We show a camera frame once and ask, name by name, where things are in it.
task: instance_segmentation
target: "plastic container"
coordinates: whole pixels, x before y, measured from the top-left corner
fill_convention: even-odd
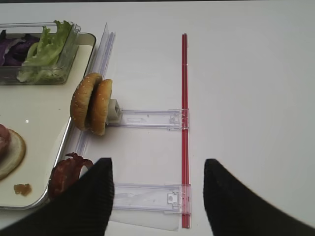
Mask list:
[[[65,83],[78,49],[77,36],[81,30],[77,24],[69,23],[72,27],[56,64],[49,66],[0,66],[0,85],[55,85]],[[6,30],[6,38],[22,38],[26,33],[40,38],[44,26],[51,29],[50,34],[55,34],[57,31],[56,23],[50,22],[0,24],[0,32]],[[44,72],[45,75],[53,76],[51,79],[46,77],[32,82],[20,82],[17,76],[21,70],[30,72],[30,75],[32,72]]]

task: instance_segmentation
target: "white surface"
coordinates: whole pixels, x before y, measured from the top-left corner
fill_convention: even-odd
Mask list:
[[[62,86],[0,86],[0,123],[19,133],[26,143],[21,164],[0,181],[0,206],[27,207],[44,194],[69,120],[69,103],[92,48],[79,46],[69,78]],[[14,192],[13,186],[20,183],[32,187],[26,197]]]
[[[106,235],[202,236],[211,234],[202,200],[206,158],[217,158],[264,199],[315,226],[314,8],[314,1],[2,4],[0,19],[67,18],[98,39],[108,22],[117,37],[107,76],[114,79],[113,97],[128,109],[181,105],[181,34],[188,33],[192,229],[168,232],[110,222]],[[117,141],[115,135],[128,134],[112,132]],[[139,132],[124,140],[128,137],[134,140],[107,152],[114,155],[116,176],[155,183],[159,178],[151,174],[157,167],[146,158],[154,147],[149,142],[160,134],[144,139]],[[136,139],[147,148],[136,159],[119,159]],[[142,160],[151,168],[148,175],[128,168]],[[180,179],[180,163],[177,167],[174,179]],[[159,173],[161,180],[172,175],[169,169]],[[20,215],[2,212],[0,225]]]

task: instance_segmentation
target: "red straw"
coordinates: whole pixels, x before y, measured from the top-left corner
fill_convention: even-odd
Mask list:
[[[187,34],[182,35],[182,109],[183,127],[188,125],[188,76],[187,76]],[[188,154],[188,129],[182,130],[182,184],[189,184],[189,154]],[[189,214],[182,215],[182,228],[190,228]]]

